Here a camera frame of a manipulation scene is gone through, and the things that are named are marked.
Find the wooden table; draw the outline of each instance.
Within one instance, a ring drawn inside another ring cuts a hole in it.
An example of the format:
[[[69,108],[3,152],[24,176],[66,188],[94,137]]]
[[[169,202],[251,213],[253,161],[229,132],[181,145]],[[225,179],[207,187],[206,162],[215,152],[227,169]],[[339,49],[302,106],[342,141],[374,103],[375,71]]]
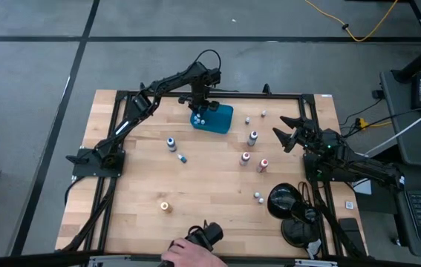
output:
[[[115,90],[96,92],[83,139],[85,147],[91,148],[106,138],[115,95]],[[315,95],[315,99],[321,128],[338,131],[332,96]],[[273,127],[292,131],[279,117],[299,117],[297,101],[216,100],[234,108],[232,127],[226,135],[195,130],[189,124],[189,109],[179,105],[175,97],[164,97],[154,116],[128,135],[125,167],[117,183],[105,252],[161,254],[172,240],[185,237],[190,226],[207,220],[223,228],[224,238],[215,245],[217,255],[307,257],[305,250],[284,241],[281,221],[269,214],[266,199],[260,205],[253,198],[256,191],[266,198],[280,182],[297,186],[305,181],[301,146],[286,154],[272,132]],[[262,110],[267,111],[264,118],[260,117]],[[247,116],[251,118],[249,125],[244,122]],[[258,132],[254,147],[246,144],[251,131]],[[186,164],[178,160],[176,153],[169,152],[166,139],[170,136],[176,140],[177,152],[188,159]],[[246,167],[238,164],[244,151],[251,154]],[[255,171],[261,159],[269,161],[263,174]],[[67,245],[83,227],[90,215],[96,184],[96,178],[87,178],[71,190],[56,248]],[[342,182],[332,182],[331,187],[337,217],[355,217],[362,230],[353,192]],[[163,201],[171,204],[172,213],[160,209]],[[352,201],[354,209],[346,209],[345,201]],[[100,223],[95,228],[92,248],[97,247]],[[335,254],[327,222],[325,231],[329,252]]]

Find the black metal frame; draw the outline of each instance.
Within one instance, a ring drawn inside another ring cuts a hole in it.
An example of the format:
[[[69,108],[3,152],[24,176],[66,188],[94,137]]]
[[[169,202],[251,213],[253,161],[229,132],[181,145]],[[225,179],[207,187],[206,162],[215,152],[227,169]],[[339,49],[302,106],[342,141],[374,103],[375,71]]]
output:
[[[121,101],[124,99],[126,100],[126,105],[129,101],[131,101],[131,98],[134,94],[136,94],[138,91],[117,91],[117,96],[114,101],[113,106],[113,113],[111,115],[110,125],[108,129],[108,134],[112,132],[114,127],[117,123],[117,116],[118,111],[121,106]],[[182,95],[182,93],[185,92],[170,92],[166,93],[165,97],[175,97],[178,98]],[[211,92],[209,94],[209,98],[233,98],[233,99],[288,99],[288,100],[297,100],[298,101],[298,109],[301,116],[306,116],[306,109],[305,104],[307,103],[310,107],[310,113],[312,120],[316,123],[317,127],[319,126],[319,121],[317,117],[317,110],[316,110],[316,103],[314,99],[314,95],[312,94],[291,94],[291,93],[272,93],[269,87],[265,85],[263,93],[236,93],[236,92]],[[110,178],[110,186],[111,183],[116,185],[117,177],[111,177]],[[103,190],[103,184],[104,184],[105,177],[99,177],[97,181],[97,187],[95,189],[95,195],[94,195],[94,201],[93,201],[93,209],[91,210],[91,213],[94,213],[97,209],[97,206],[99,205],[99,202],[101,200],[102,196],[102,190]],[[312,188],[313,195],[314,191],[318,190],[318,188]],[[326,196],[326,202],[327,206],[332,214],[336,216],[334,204],[333,204],[333,198],[330,191],[330,184],[326,183],[324,185],[324,192]],[[105,248],[105,242],[106,237],[108,234],[108,226],[111,219],[111,207],[113,204],[113,195],[111,195],[110,203],[108,204],[108,207],[105,210],[104,217],[103,217],[103,223],[102,228],[99,234],[98,238],[98,250],[104,251]],[[323,256],[329,255],[328,247],[327,247],[327,238],[325,236],[325,229],[324,229],[324,222],[321,218],[320,222],[320,236],[321,236],[321,251]],[[94,235],[94,230],[92,229],[91,232],[88,234],[88,236],[85,239],[85,250],[89,250],[91,248],[91,240]],[[336,247],[336,255],[342,255],[342,247],[341,243],[338,241],[337,236],[333,232],[333,240],[334,245]],[[228,260],[231,259],[232,263],[272,263],[272,264],[281,264],[281,263],[287,263],[290,258],[281,258],[281,257],[230,257]],[[131,260],[152,260],[152,261],[159,261],[160,255],[132,255]]]
[[[93,0],[90,14],[85,25],[85,29],[81,36],[1,36],[0,42],[79,42],[74,61],[69,74],[69,80],[65,86],[65,90],[57,108],[56,115],[50,128],[50,132],[45,143],[44,150],[39,160],[36,173],[32,180],[32,190],[30,196],[27,197],[25,209],[21,214],[16,231],[10,244],[10,254],[20,255],[25,245],[27,235],[33,220],[37,203],[42,192],[48,168],[50,166],[51,157],[55,148],[60,128],[65,117],[65,112],[74,89],[74,82],[78,74],[79,66],[85,52],[88,42],[325,42],[325,43],[350,43],[354,42],[351,37],[295,37],[295,36],[90,36],[91,28],[94,23],[99,0]],[[420,43],[421,37],[373,37],[367,42],[412,42]],[[103,179],[98,179],[97,188],[101,188],[102,192]]]

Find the black lamp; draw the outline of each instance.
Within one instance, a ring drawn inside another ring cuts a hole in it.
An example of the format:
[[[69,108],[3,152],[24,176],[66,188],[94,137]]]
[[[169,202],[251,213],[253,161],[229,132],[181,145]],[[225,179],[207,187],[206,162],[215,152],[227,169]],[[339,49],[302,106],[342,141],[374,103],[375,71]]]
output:
[[[281,183],[274,187],[268,196],[268,211],[283,220],[281,234],[290,245],[305,248],[319,238],[319,212],[294,186]]]

